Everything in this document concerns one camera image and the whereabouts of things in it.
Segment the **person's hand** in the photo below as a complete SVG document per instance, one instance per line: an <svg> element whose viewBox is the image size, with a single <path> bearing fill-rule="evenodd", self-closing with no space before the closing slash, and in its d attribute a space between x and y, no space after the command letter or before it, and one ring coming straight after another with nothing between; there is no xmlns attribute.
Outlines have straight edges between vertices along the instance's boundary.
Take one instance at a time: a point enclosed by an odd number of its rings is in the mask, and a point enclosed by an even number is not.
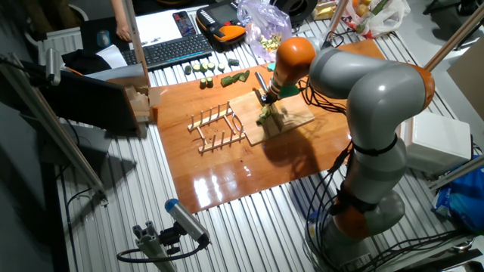
<svg viewBox="0 0 484 272"><path fill-rule="evenodd" d="M116 25L116 35L124 42L130 42L132 40L129 27L126 23L118 23Z"/></svg>

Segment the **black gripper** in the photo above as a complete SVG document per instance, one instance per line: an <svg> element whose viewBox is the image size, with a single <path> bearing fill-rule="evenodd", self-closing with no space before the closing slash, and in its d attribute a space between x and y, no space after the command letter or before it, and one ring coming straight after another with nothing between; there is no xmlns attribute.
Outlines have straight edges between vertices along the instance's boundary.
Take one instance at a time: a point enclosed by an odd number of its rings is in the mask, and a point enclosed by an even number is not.
<svg viewBox="0 0 484 272"><path fill-rule="evenodd" d="M265 95L261 96L261 101L264 105L273 105L276 101L281 99L281 93L278 90L268 90L268 92Z"/></svg>

